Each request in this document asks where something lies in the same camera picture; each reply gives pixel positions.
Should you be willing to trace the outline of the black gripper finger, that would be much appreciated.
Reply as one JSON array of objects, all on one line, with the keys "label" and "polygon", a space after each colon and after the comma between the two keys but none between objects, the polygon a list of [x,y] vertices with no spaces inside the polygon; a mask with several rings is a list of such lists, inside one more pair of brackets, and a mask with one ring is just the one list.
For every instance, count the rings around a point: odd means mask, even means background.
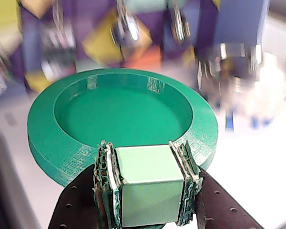
[{"label": "black gripper finger", "polygon": [[260,229],[262,226],[193,158],[188,142],[169,147],[184,177],[177,226],[196,219],[199,229]]},{"label": "black gripper finger", "polygon": [[62,191],[48,227],[121,228],[121,175],[111,142],[101,141],[95,162]]}]

